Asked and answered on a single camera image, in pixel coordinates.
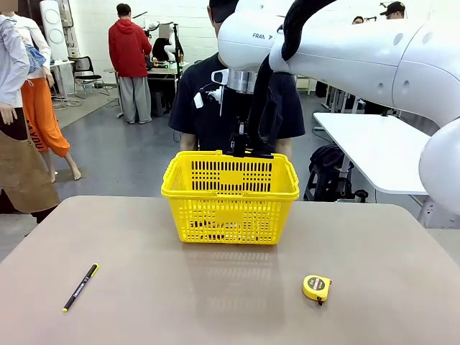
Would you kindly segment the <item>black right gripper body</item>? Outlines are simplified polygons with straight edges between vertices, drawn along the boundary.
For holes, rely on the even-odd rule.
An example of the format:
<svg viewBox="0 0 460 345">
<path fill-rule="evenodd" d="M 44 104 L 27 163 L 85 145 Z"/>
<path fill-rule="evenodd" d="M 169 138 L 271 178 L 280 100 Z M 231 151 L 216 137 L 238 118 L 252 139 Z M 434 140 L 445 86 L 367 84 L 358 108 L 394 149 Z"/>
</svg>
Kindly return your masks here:
<svg viewBox="0 0 460 345">
<path fill-rule="evenodd" d="M 230 113 L 235 123 L 234 133 L 244 134 L 245 124 L 252 107 L 252 95 L 247 93 L 239 93 L 234 90 L 230 90 L 229 95 Z"/>
</svg>

